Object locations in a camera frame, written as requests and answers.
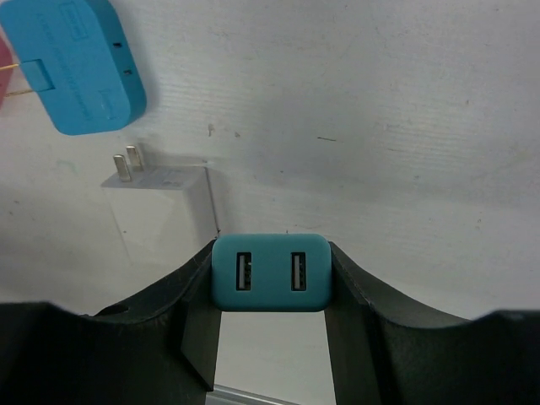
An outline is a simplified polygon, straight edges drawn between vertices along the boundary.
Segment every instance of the teal plug adapter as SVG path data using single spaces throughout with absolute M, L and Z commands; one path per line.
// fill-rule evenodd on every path
M 8 0 L 0 24 L 59 132 L 115 131 L 144 113 L 143 83 L 107 0 Z
M 222 311 L 322 311 L 332 255 L 320 235 L 224 235 L 212 249 L 212 297 Z

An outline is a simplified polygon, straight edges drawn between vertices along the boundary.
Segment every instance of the rectangular slot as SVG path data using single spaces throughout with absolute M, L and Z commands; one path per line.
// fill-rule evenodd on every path
M 293 253 L 291 257 L 291 289 L 305 291 L 305 253 Z
M 251 253 L 236 255 L 236 289 L 251 290 Z

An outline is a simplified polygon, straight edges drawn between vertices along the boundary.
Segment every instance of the white power adapter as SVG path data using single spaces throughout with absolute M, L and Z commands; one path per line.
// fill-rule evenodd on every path
M 143 167 L 134 146 L 101 186 L 134 264 L 180 266 L 218 236 L 206 168 Z

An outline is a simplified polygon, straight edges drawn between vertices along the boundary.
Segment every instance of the red object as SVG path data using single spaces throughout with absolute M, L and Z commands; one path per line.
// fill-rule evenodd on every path
M 0 36 L 0 67 L 11 65 L 14 62 L 8 46 Z M 0 108 L 2 107 L 3 97 L 8 92 L 8 84 L 13 74 L 13 69 L 0 71 Z

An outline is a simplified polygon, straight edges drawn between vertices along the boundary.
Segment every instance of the small hole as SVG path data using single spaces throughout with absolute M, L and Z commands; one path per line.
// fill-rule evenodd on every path
M 96 316 L 123 314 L 124 312 L 127 312 L 128 310 L 129 310 L 129 307 L 127 305 L 114 304 L 111 306 L 107 306 L 106 308 L 98 312 Z

